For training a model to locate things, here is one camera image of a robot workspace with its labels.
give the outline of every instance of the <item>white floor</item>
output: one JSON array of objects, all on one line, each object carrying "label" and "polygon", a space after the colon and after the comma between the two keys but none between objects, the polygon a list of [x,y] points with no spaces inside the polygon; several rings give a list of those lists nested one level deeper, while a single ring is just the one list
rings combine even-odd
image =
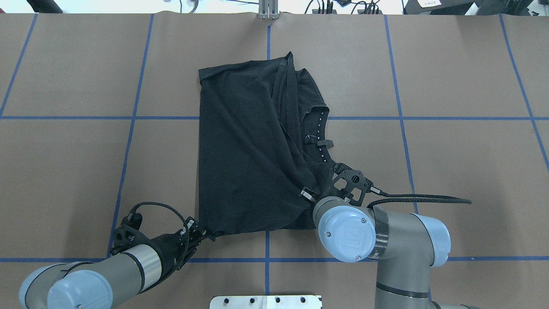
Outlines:
[{"label": "white floor", "polygon": [[[178,0],[56,0],[57,4],[65,13],[156,13],[160,11],[180,11]],[[294,14],[303,14],[309,0],[279,0],[279,10],[281,12],[290,12]],[[189,12],[193,8],[190,0],[182,0],[183,12]],[[402,14],[401,0],[380,0],[378,3],[384,14]],[[350,14],[354,4],[349,4],[342,8],[338,3],[334,4],[334,9],[338,14]],[[0,0],[0,8],[7,13],[33,13],[30,5],[24,0]],[[318,8],[314,1],[309,8],[309,14],[312,9]],[[357,9],[362,9],[363,5],[358,5]],[[540,15],[549,15],[549,6],[540,5],[534,0],[530,6],[530,11],[540,13]],[[239,3],[228,0],[200,0],[196,13],[240,13],[257,12],[258,6],[255,4]]]}]

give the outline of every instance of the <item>dark cloth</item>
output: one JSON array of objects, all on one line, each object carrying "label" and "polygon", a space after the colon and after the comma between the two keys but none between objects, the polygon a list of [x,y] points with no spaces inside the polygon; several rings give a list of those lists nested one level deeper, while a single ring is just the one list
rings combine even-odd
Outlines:
[{"label": "dark cloth", "polygon": [[199,70],[199,220],[215,236],[314,229],[313,205],[332,180],[329,109],[292,53]]}]

